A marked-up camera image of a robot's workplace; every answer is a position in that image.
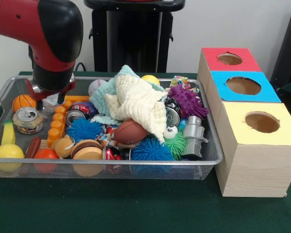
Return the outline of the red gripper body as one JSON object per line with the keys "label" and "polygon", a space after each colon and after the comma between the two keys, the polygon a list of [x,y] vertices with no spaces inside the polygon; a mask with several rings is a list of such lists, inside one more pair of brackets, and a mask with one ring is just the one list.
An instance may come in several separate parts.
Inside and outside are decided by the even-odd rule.
{"label": "red gripper body", "polygon": [[43,99],[47,98],[48,96],[59,94],[59,93],[64,93],[66,95],[66,93],[69,90],[75,88],[76,80],[74,77],[71,77],[70,81],[69,81],[69,85],[67,87],[65,87],[64,89],[58,90],[58,91],[48,91],[48,90],[44,90],[44,89],[40,88],[36,84],[36,82],[33,80],[33,78],[25,79],[25,85],[26,85],[26,88],[28,90],[29,95],[33,99],[43,100]]}

